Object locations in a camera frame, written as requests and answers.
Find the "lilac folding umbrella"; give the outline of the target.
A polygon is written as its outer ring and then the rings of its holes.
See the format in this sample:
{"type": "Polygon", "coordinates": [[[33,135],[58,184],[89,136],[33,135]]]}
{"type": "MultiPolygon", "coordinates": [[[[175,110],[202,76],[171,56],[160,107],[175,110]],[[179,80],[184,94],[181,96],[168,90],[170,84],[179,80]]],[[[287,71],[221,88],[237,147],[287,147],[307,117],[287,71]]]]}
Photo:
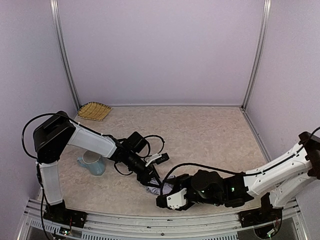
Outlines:
{"type": "MultiPolygon", "coordinates": [[[[153,195],[160,195],[161,193],[161,186],[160,185],[151,185],[150,183],[148,185],[145,185],[146,191],[153,195]]],[[[169,194],[173,190],[173,185],[166,182],[163,186],[162,193],[169,194]]]]}

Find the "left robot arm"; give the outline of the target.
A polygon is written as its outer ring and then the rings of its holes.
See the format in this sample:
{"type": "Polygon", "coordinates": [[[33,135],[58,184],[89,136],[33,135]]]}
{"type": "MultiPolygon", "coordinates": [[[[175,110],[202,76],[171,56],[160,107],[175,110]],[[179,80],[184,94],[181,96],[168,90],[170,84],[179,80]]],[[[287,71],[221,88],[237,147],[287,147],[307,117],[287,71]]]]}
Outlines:
{"type": "Polygon", "coordinates": [[[160,187],[161,180],[155,167],[138,155],[150,145],[138,132],[117,139],[76,122],[64,111],[38,115],[26,126],[42,117],[47,117],[47,120],[36,127],[32,135],[36,155],[29,152],[27,155],[35,159],[37,180],[43,195],[41,216],[44,220],[72,227],[85,223],[87,213],[67,208],[61,190],[58,163],[69,146],[93,152],[115,164],[122,163],[136,175],[141,185],[160,187]]]}

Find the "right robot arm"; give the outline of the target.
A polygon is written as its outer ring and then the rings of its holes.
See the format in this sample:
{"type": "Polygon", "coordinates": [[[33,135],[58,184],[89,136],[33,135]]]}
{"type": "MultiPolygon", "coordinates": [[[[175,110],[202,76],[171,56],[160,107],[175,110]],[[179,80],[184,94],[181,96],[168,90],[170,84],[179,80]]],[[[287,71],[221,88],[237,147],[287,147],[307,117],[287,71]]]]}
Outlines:
{"type": "Polygon", "coordinates": [[[238,208],[259,197],[260,207],[239,213],[241,225],[248,227],[280,218],[287,202],[319,178],[320,138],[305,131],[290,150],[253,170],[222,178],[218,169],[202,166],[194,175],[166,176],[172,190],[161,193],[156,205],[176,211],[194,204],[238,208]]]}

